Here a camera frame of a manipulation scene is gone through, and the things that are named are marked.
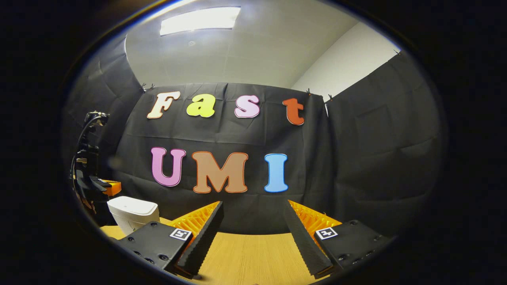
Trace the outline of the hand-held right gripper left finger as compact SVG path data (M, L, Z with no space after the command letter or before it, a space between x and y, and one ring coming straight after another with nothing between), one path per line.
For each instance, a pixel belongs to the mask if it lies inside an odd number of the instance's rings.
M217 201L164 224L150 221L117 240L118 245L160 270L197 276L223 220Z

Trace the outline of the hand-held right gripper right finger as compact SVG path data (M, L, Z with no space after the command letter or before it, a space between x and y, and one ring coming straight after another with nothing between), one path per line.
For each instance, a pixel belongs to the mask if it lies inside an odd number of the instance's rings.
M373 261L394 238L358 220L339 222L297 202L284 202L284 218L297 249L316 279L344 276Z

